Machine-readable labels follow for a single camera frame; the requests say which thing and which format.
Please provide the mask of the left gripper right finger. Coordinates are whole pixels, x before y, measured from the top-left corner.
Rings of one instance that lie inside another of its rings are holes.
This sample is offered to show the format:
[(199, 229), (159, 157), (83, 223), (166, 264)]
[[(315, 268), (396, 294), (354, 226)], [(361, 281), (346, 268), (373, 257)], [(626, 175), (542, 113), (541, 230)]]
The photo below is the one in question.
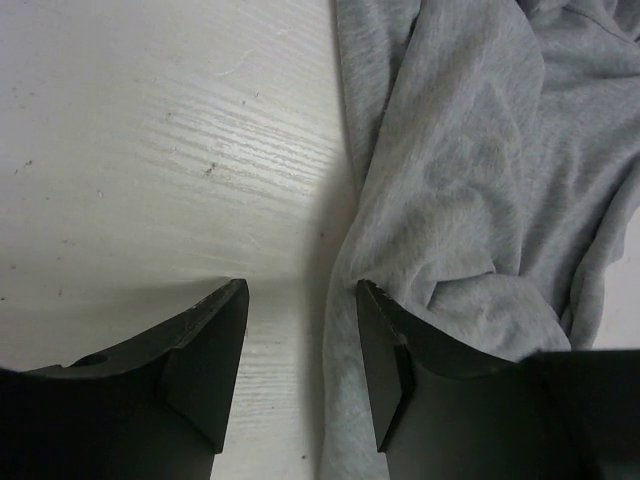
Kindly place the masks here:
[(356, 288), (377, 449), (393, 479), (635, 479), (639, 354), (510, 362)]

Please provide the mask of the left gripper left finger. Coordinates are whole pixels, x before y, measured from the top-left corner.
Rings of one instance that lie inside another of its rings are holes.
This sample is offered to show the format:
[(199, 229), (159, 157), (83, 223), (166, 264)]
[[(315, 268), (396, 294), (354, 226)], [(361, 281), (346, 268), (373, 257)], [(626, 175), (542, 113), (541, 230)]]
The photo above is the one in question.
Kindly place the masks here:
[(222, 451), (249, 307), (234, 279), (69, 366), (1, 373), (5, 479), (207, 479)]

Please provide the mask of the grey tank top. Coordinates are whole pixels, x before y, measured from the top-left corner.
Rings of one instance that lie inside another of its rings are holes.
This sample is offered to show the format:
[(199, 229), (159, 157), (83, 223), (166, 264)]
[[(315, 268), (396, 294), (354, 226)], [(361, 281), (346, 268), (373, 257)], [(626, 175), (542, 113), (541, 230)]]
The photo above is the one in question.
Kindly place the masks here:
[(340, 1), (359, 206), (325, 315), (323, 479), (384, 479), (355, 286), (517, 360), (590, 348), (639, 206), (635, 1)]

